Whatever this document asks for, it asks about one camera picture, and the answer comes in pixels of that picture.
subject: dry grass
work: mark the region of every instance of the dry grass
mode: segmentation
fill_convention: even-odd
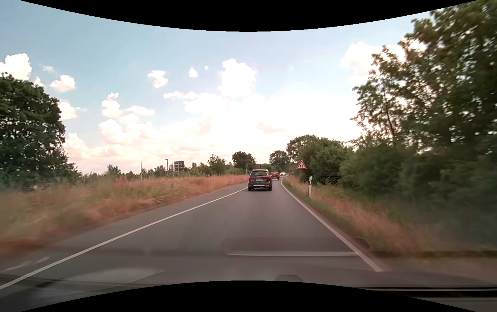
[[[308,185],[297,177],[286,179],[289,186],[299,194],[308,196]],[[329,220],[348,228],[352,235],[364,238],[373,250],[414,254],[421,248],[413,233],[404,225],[389,217],[388,209],[379,205],[358,203],[340,194],[334,194],[330,187],[313,187],[312,198],[304,198]]]
[[[102,179],[75,187],[57,185],[29,193],[3,192],[0,246],[39,245],[46,237],[61,237],[86,225],[102,224],[134,211],[179,202],[245,181],[244,175],[143,181]]]

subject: road edge line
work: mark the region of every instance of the road edge line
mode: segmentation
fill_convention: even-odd
[[[358,255],[364,262],[366,262],[367,265],[369,265],[374,271],[376,272],[384,272],[385,270],[382,269],[377,263],[375,263],[373,260],[371,260],[366,254],[364,254],[360,249],[358,249],[353,243],[351,243],[346,237],[342,236],[339,231],[335,230],[331,225],[329,225],[327,222],[325,222],[320,216],[318,216],[312,209],[308,208],[302,201],[300,201],[291,191],[286,189],[285,185],[283,185],[283,181],[281,180],[281,186],[291,195],[294,200],[296,200],[304,209],[306,209],[312,216],[314,216],[318,221],[320,221],[328,230],[330,230],[338,239],[340,239],[345,245],[347,245],[356,255]]]
[[[18,282],[20,282],[20,281],[24,280],[24,279],[30,278],[31,276],[36,275],[36,274],[38,274],[38,273],[40,273],[40,272],[42,272],[42,271],[46,271],[46,270],[48,270],[48,269],[50,269],[50,268],[52,268],[52,267],[54,267],[54,266],[56,266],[56,265],[58,265],[58,264],[64,263],[64,262],[66,262],[67,260],[71,260],[71,259],[73,259],[73,258],[76,258],[76,257],[78,257],[78,256],[82,255],[82,254],[85,254],[85,253],[87,253],[87,252],[90,252],[91,250],[94,250],[94,249],[96,249],[96,248],[98,248],[98,247],[101,247],[101,246],[104,246],[104,245],[109,244],[109,243],[111,243],[111,242],[114,242],[115,240],[118,240],[118,239],[120,239],[120,238],[122,238],[122,237],[126,237],[126,236],[128,236],[128,235],[130,235],[130,234],[133,234],[133,233],[138,232],[138,231],[140,231],[140,230],[146,229],[146,228],[148,228],[149,226],[152,226],[152,225],[157,224],[157,223],[160,223],[160,222],[162,222],[162,221],[165,221],[165,220],[171,219],[171,218],[173,218],[174,216],[179,216],[180,214],[183,214],[183,213],[185,213],[185,212],[188,212],[188,211],[191,211],[191,210],[197,209],[197,208],[199,208],[199,207],[205,206],[205,205],[210,204],[210,203],[213,203],[213,202],[217,202],[217,201],[218,201],[218,200],[220,200],[220,199],[223,199],[223,198],[225,198],[225,197],[228,197],[228,196],[231,196],[231,195],[237,194],[237,193],[239,193],[239,192],[241,192],[241,191],[243,191],[243,190],[245,190],[245,189],[246,189],[246,188],[243,188],[243,189],[238,190],[238,191],[236,191],[236,192],[233,192],[233,193],[231,193],[231,194],[229,194],[229,195],[222,196],[222,197],[217,198],[217,199],[214,199],[214,200],[212,200],[212,201],[210,201],[210,202],[207,202],[207,203],[204,203],[204,204],[198,205],[198,206],[196,206],[196,207],[189,208],[189,209],[184,210],[184,211],[182,211],[182,212],[176,213],[176,214],[174,214],[174,215],[172,215],[172,216],[168,216],[168,217],[165,217],[165,218],[160,219],[160,220],[158,220],[158,221],[155,221],[155,222],[149,223],[149,224],[147,224],[147,225],[143,225],[143,226],[141,226],[140,228],[134,229],[134,230],[132,230],[132,231],[128,231],[128,232],[127,232],[127,233],[125,233],[125,234],[121,234],[121,235],[116,236],[116,237],[114,237],[114,238],[112,238],[112,239],[109,239],[109,240],[107,240],[107,241],[105,241],[105,242],[102,242],[102,243],[100,243],[100,244],[98,244],[98,245],[94,245],[94,246],[92,246],[92,247],[89,247],[89,248],[87,248],[87,249],[85,249],[85,250],[82,250],[81,252],[77,252],[77,253],[75,253],[75,254],[73,254],[73,255],[71,255],[71,256],[68,256],[68,257],[66,257],[66,258],[64,258],[64,259],[60,259],[60,260],[58,260],[58,261],[56,261],[56,262],[53,262],[53,263],[51,263],[51,264],[49,264],[49,265],[43,266],[43,267],[42,267],[42,268],[40,268],[40,269],[37,269],[37,270],[32,271],[32,272],[30,272],[30,273],[27,273],[27,274],[25,274],[25,275],[23,275],[23,276],[20,276],[20,277],[16,278],[15,280],[12,280],[12,281],[9,281],[9,282],[7,282],[7,283],[5,283],[5,284],[3,284],[3,285],[0,285],[0,290],[4,289],[4,288],[6,288],[6,287],[12,286],[12,285],[14,285],[14,284],[16,284],[16,283],[18,283]]]

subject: grass verge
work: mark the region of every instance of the grass verge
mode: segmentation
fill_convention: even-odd
[[[36,249],[46,237],[64,237],[136,211],[160,207],[246,181],[244,175],[101,179],[34,192],[0,192],[0,257]]]

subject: road sign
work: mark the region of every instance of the road sign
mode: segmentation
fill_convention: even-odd
[[[306,165],[304,164],[304,161],[300,161],[300,163],[297,166],[297,169],[306,169]]]

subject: rear bumper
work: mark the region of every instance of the rear bumper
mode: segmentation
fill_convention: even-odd
[[[271,188],[272,184],[263,184],[263,183],[248,183],[249,188]]]

